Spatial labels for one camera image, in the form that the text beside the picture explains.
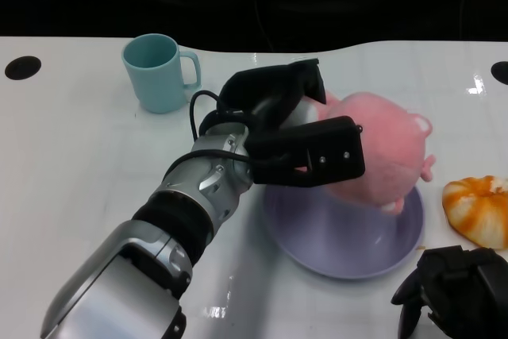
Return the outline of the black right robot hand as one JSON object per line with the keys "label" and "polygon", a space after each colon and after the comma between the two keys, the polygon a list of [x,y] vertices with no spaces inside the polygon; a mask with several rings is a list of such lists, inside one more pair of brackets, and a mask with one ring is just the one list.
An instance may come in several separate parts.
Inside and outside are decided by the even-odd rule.
{"label": "black right robot hand", "polygon": [[398,337],[414,333],[421,309],[450,338],[507,337],[507,262],[491,248],[425,250],[391,299]]}

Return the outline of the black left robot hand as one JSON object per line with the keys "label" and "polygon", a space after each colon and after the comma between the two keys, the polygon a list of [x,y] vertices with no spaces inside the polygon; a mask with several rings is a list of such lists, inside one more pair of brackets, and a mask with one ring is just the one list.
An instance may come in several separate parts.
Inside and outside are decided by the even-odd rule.
{"label": "black left robot hand", "polygon": [[258,67],[237,72],[222,87],[217,102],[219,121],[246,125],[251,132],[279,128],[307,97],[326,103],[319,60]]}

